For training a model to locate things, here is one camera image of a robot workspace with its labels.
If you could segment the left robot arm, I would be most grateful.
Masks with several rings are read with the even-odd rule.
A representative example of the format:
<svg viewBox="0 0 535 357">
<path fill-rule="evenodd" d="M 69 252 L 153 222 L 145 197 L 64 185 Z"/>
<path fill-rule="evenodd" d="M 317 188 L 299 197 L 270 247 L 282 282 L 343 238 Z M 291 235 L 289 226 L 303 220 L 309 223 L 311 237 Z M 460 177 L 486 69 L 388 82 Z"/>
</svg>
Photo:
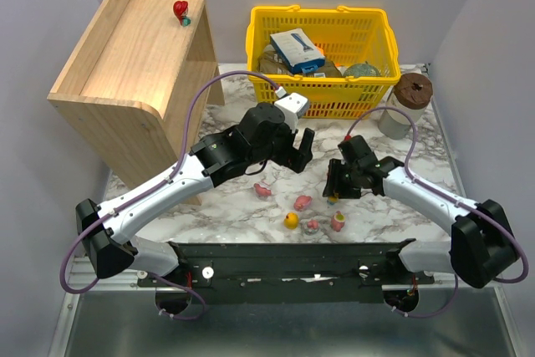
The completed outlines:
<svg viewBox="0 0 535 357">
<path fill-rule="evenodd" d="M 242 176 L 266 161 L 300 173 L 312 159 L 313 130 L 306 129 L 299 148 L 293 146 L 298 120 L 309 102 L 291 94 L 274 104 L 259 103 L 242 120 L 223 132 L 206 135 L 183 161 L 134 190 L 98 206 L 90 200 L 77 205 L 78 229 L 102 222 L 83 240 L 99 279 L 126 269 L 166 276 L 180 258 L 168 242 L 153 242 L 138 231 L 163 212 L 192 197 Z"/>
</svg>

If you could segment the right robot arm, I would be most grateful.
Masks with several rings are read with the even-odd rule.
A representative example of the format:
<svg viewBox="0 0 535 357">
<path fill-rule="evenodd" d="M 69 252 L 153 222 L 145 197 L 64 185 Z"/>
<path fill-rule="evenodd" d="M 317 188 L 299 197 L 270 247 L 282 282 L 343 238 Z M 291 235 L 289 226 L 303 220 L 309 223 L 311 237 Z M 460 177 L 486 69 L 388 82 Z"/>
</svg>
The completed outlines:
<svg viewBox="0 0 535 357">
<path fill-rule="evenodd" d="M 444 242 L 413 240 L 397 253 L 411 273 L 452 273 L 483 288 L 521 257 L 502 206 L 457 196 L 387 156 L 378 159 L 357 135 L 339 144 L 341 158 L 329 161 L 325 197 L 359 199 L 364 190 L 386 196 L 419 212 L 448 236 Z"/>
</svg>

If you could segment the yellow blue duck toy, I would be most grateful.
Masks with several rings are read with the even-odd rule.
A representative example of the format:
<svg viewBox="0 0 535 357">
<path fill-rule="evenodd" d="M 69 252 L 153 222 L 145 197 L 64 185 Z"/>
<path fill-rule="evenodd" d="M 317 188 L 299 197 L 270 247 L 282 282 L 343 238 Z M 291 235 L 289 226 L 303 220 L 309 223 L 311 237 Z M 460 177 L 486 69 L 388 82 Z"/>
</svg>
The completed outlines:
<svg viewBox="0 0 535 357">
<path fill-rule="evenodd" d="M 327 203 L 331 206 L 336 205 L 339 202 L 339 199 L 336 196 L 329 196 L 327 198 Z"/>
</svg>

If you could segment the red haired mermaid toy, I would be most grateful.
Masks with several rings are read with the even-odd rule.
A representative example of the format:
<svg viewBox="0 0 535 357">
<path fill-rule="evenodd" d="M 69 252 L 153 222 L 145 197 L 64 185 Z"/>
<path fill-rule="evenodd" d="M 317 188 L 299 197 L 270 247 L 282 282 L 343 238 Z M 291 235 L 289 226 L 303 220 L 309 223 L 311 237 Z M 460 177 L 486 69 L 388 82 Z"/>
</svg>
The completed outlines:
<svg viewBox="0 0 535 357">
<path fill-rule="evenodd" d="M 188 17 L 189 3 L 185 0 L 177 0 L 173 4 L 173 13 L 182 27 L 187 27 L 191 24 L 191 19 Z"/>
</svg>

